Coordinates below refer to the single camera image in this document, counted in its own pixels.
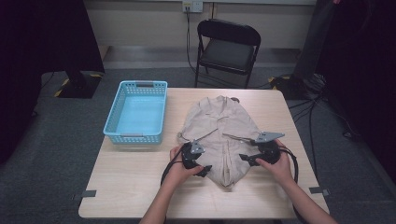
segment shirt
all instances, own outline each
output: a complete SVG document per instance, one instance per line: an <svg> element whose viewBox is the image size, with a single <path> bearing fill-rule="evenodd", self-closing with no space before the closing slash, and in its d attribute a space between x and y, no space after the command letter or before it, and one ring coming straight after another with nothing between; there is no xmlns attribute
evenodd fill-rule
<svg viewBox="0 0 396 224"><path fill-rule="evenodd" d="M207 177L230 188L250 168L239 154L259 153L257 147L241 139L256 139L260 132L244 107L229 97L218 96L202 99L191 107L179 141L198 140L205 153L196 162L212 165Z"/></svg>

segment white wall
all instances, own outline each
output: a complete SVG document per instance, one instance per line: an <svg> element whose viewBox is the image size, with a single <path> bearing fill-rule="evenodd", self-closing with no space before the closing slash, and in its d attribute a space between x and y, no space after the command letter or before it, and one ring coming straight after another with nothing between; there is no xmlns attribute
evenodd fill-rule
<svg viewBox="0 0 396 224"><path fill-rule="evenodd" d="M99 45L186 46L187 17L181 2L87 0L86 8ZM191 13L191 47L197 46L199 21L214 18L248 24L262 36L262 48L300 49L313 5L267 5L204 2L204 12Z"/></svg>

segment black chair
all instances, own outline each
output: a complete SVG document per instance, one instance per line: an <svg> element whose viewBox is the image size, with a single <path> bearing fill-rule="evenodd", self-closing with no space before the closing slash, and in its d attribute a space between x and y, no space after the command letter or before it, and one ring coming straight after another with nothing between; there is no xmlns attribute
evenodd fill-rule
<svg viewBox="0 0 396 224"><path fill-rule="evenodd" d="M198 84L199 66L247 76L248 87L251 70L256 61L262 38L252 27L221 20L205 20L198 24L198 60L195 70L195 87ZM203 36L209 38L204 48Z"/></svg>

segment blue plastic basket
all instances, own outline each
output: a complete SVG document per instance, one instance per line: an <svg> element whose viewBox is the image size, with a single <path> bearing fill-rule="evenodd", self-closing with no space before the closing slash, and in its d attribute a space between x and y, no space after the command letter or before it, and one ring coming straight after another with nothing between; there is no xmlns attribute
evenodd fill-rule
<svg viewBox="0 0 396 224"><path fill-rule="evenodd" d="M113 144L160 144L167 82L122 81L103 133Z"/></svg>

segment black backdrop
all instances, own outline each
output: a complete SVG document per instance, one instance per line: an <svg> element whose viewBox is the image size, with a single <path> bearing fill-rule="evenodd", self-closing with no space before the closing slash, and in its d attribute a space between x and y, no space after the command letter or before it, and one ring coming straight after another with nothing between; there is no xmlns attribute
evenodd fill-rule
<svg viewBox="0 0 396 224"><path fill-rule="evenodd" d="M396 183L395 3L342 1L317 72Z"/></svg>
<svg viewBox="0 0 396 224"><path fill-rule="evenodd" d="M4 162L31 120L41 75L68 68L105 70L82 0L2 0L0 33L0 162Z"/></svg>

